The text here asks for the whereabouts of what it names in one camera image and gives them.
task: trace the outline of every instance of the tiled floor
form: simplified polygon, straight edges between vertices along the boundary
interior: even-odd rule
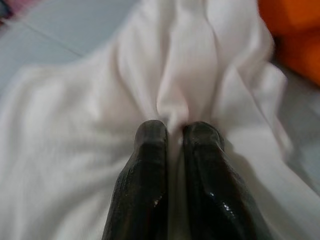
[[[66,63],[111,37],[137,0],[42,0],[0,35],[0,95],[24,65]],[[288,165],[320,195],[320,89],[289,78],[279,117],[295,146]]]

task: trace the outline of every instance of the orange object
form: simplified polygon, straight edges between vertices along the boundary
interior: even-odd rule
[[[320,0],[259,0],[280,62],[320,86]]]

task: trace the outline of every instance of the white cloth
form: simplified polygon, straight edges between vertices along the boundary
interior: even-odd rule
[[[319,239],[320,199],[284,163],[290,144],[276,113],[285,78],[271,53],[254,0],[147,0],[87,58],[22,70],[0,112],[0,239],[100,240],[149,119],[170,133],[171,196],[181,127],[207,121],[275,239]]]

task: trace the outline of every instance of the wrinkled fabric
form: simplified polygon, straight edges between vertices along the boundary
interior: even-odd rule
[[[284,75],[254,0],[146,0],[104,47],[17,74],[0,110],[0,239],[100,240],[114,184],[149,119],[169,134],[168,239],[185,216],[182,127],[226,139],[274,239],[316,240],[320,199],[284,162]]]

